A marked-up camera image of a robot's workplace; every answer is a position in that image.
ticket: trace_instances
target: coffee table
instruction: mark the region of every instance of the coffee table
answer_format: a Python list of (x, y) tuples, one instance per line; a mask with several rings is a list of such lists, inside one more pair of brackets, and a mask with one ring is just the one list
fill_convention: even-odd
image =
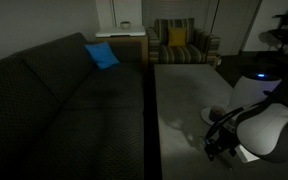
[(163, 179), (231, 179), (241, 173), (255, 178), (254, 171), (262, 172), (261, 177), (287, 171), (262, 160), (244, 164), (228, 152), (209, 161), (201, 136), (210, 125), (200, 112), (213, 105), (226, 107), (232, 92), (210, 65), (155, 65), (155, 83)]

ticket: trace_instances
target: white wall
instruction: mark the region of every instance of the white wall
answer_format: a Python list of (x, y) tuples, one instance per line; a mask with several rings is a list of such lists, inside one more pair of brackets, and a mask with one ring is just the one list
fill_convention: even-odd
[(272, 17), (278, 14), (285, 14), (287, 10), (288, 0), (263, 0), (243, 51), (267, 51), (269, 46), (260, 41), (259, 35), (268, 30), (276, 29), (279, 24), (279, 18)]
[[(96, 0), (101, 29), (114, 26), (111, 0)], [(114, 0), (116, 24), (130, 21), (132, 26), (142, 25), (142, 0)]]
[(100, 29), (95, 0), (0, 0), (0, 58), (75, 32)]

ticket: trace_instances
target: yellow pillow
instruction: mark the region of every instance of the yellow pillow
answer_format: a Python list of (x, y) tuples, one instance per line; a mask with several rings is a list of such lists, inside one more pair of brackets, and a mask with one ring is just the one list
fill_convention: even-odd
[(185, 46), (186, 28), (168, 28), (168, 46)]

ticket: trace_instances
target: sofa armrest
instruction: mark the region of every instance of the sofa armrest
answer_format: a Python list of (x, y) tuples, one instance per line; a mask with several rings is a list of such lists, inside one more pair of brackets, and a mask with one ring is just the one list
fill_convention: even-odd
[(148, 36), (149, 64), (156, 64), (156, 63), (158, 63), (161, 41), (158, 38), (153, 27), (147, 28), (146, 32), (147, 32), (147, 36)]
[(193, 44), (205, 54), (206, 62), (216, 59), (221, 38), (206, 31), (195, 29)]

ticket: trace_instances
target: patterned armchair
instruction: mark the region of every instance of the patterned armchair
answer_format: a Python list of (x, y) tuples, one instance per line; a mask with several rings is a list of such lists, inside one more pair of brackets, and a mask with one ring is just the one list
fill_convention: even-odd
[[(168, 28), (184, 27), (186, 46), (168, 46)], [(194, 19), (156, 19), (154, 27), (147, 28), (149, 37), (149, 65), (202, 64), (215, 62), (220, 38), (194, 29)]]

